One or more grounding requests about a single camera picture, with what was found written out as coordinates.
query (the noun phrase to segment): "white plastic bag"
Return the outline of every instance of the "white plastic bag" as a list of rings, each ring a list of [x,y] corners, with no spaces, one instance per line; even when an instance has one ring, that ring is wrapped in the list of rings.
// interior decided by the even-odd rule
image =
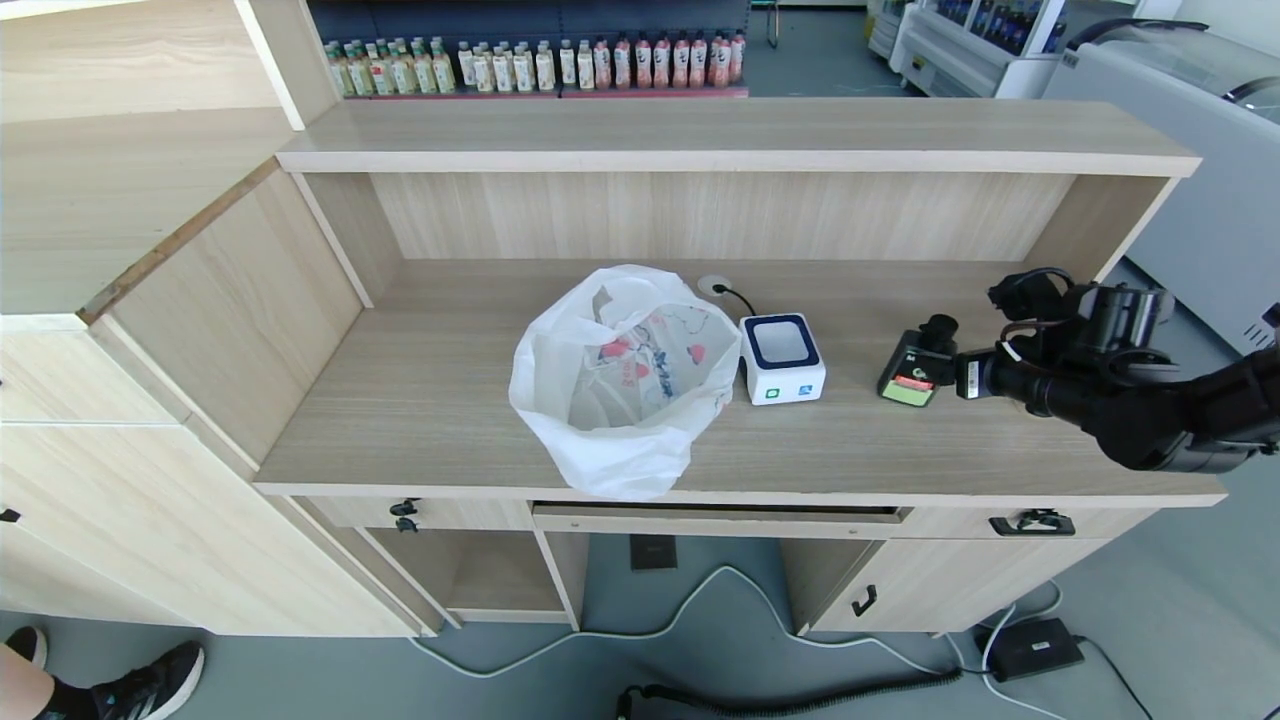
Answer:
[[[732,400],[740,342],[678,275],[603,268],[525,331],[508,397],[571,487],[649,500]]]

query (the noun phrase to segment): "black sneaker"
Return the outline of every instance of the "black sneaker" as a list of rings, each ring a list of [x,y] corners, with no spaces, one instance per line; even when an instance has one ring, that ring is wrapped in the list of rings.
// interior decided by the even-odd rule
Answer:
[[[27,662],[41,670],[45,669],[45,661],[49,660],[49,641],[45,638],[45,633],[40,632],[40,628],[32,628],[31,625],[18,628],[9,635],[9,639],[4,644],[9,646],[9,650],[20,655]]]
[[[164,720],[196,691],[205,669],[205,648],[188,641],[119,680],[93,685],[101,720]]]

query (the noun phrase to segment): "floor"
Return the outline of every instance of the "floor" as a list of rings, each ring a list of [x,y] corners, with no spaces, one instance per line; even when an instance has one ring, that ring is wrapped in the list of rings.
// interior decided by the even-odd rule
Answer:
[[[763,23],[753,23],[759,33]],[[861,15],[785,10],[782,42],[769,50],[753,37],[753,95],[893,95],[892,74],[861,44]],[[814,58],[822,68],[788,73]],[[1142,278],[1121,269],[1112,281]],[[1230,361],[1228,350],[1180,315],[1161,328],[1160,345],[1189,372]],[[1062,427],[1064,433],[1076,432]],[[1280,507],[1276,460],[1256,460],[1226,475],[1231,496],[1206,510],[1165,511],[1064,573],[1059,616],[1101,642],[1158,720],[1257,720],[1280,703],[1280,553],[1274,515]],[[585,625],[637,632],[660,626],[709,571],[732,564],[755,578],[783,618],[786,592],[776,542],[681,538],[680,568],[632,574],[626,538],[593,539]],[[1048,602],[1041,589],[1025,607]],[[31,620],[0,614],[0,637]],[[663,683],[730,698],[794,698],[823,689],[909,674],[874,647],[817,650],[787,641],[759,596],[722,575],[689,606],[667,635],[648,642],[577,639],[492,680],[456,675],[407,641],[207,637],[183,628],[36,619],[50,629],[50,669],[92,684],[141,665],[172,644],[201,637],[205,679],[178,720],[289,717],[613,717],[618,692]],[[559,637],[563,629],[472,624],[429,641],[457,661],[490,669]],[[882,639],[913,660],[943,669],[954,662],[941,641],[923,634]],[[970,646],[969,662],[975,662]],[[1142,714],[1098,657],[1002,689],[1062,717],[1128,720]],[[955,685],[872,697],[806,715],[836,717],[1018,720],[1036,715],[1004,703],[966,676]],[[660,701],[637,706],[637,719],[703,719]]]

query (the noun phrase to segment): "counter top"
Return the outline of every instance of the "counter top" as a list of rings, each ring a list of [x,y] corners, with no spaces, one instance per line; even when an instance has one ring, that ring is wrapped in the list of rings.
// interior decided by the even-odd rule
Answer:
[[[493,100],[334,106],[289,172],[1007,172],[1185,177],[1199,160],[1103,102]]]
[[[652,261],[692,284],[732,279],[762,313],[801,311],[827,364],[815,402],[735,401],[698,439],[669,502],[1162,507],[1212,505],[1212,477],[1133,473],[1093,438],[1012,401],[927,409],[874,386],[902,331],[960,320],[963,348],[1004,316],[987,287],[1016,263]],[[512,354],[527,324],[600,261],[410,260],[338,347],[257,475],[269,495],[520,497],[575,501],[511,409]],[[742,307],[726,300],[736,318]]]
[[[291,135],[279,108],[5,124],[0,310],[82,309]]]

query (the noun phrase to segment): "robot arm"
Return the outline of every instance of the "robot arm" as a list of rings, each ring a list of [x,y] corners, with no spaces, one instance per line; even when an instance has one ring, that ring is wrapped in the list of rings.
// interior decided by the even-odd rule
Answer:
[[[1051,277],[1060,277],[1060,291]],[[1280,441],[1280,350],[1172,380],[1178,365],[1149,347],[1172,314],[1166,291],[1076,286],[1056,268],[1006,277],[988,291],[1011,323],[995,348],[956,357],[956,391],[1012,397],[1093,436],[1133,470],[1224,473]],[[1030,336],[1011,332],[1033,329]]]

